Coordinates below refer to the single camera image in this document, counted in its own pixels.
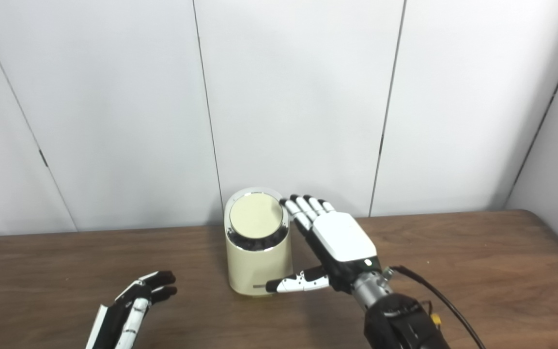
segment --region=cream cylindrical container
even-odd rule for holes
[[[226,203],[228,273],[230,286],[240,294],[268,294],[266,281],[293,273],[290,217],[280,199],[268,188],[246,188]]]

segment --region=robotic hand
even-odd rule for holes
[[[383,270],[374,243],[350,214],[336,212],[330,203],[308,195],[292,195],[280,203],[322,265],[268,281],[266,291],[310,291],[330,285],[352,294],[365,311],[364,333],[372,348],[449,349],[421,303],[390,289],[394,270],[408,269]]]
[[[93,322],[86,349],[131,349],[141,321],[153,303],[178,291],[171,271],[157,271],[133,281],[111,307],[101,305]]]

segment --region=brown tabletop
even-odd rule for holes
[[[558,238],[529,212],[359,219],[383,264],[443,292],[490,349],[558,349]],[[297,232],[294,269],[317,265]],[[264,298],[231,290],[221,227],[0,237],[0,348],[84,348],[98,305],[138,276],[172,270],[175,298],[150,309],[135,349],[369,348],[363,312],[332,289]],[[434,301],[453,349],[475,347]]]

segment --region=beige lid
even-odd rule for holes
[[[238,234],[248,238],[263,238],[279,229],[283,209],[279,201],[263,192],[239,197],[232,205],[230,221]]]

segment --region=wire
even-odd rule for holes
[[[447,300],[447,298],[443,296],[443,294],[440,291],[438,291],[438,289],[436,289],[436,287],[432,286],[419,274],[410,270],[409,268],[404,267],[403,265],[389,267],[389,268],[393,271],[399,272],[400,274],[408,276],[409,278],[416,281],[417,283],[424,285],[427,289],[429,289],[432,293],[434,293],[441,301],[443,301],[443,303],[445,303],[445,305],[447,305],[447,307],[453,313],[453,315],[455,315],[456,318],[460,320],[460,322],[464,325],[465,329],[469,332],[469,334],[471,335],[475,343],[477,343],[479,349],[485,349],[485,345],[483,345],[483,343],[479,339],[479,336],[476,334],[475,330],[471,327],[471,324],[465,319],[464,316],[462,316],[462,314],[460,314],[460,311],[451,303],[451,301]]]

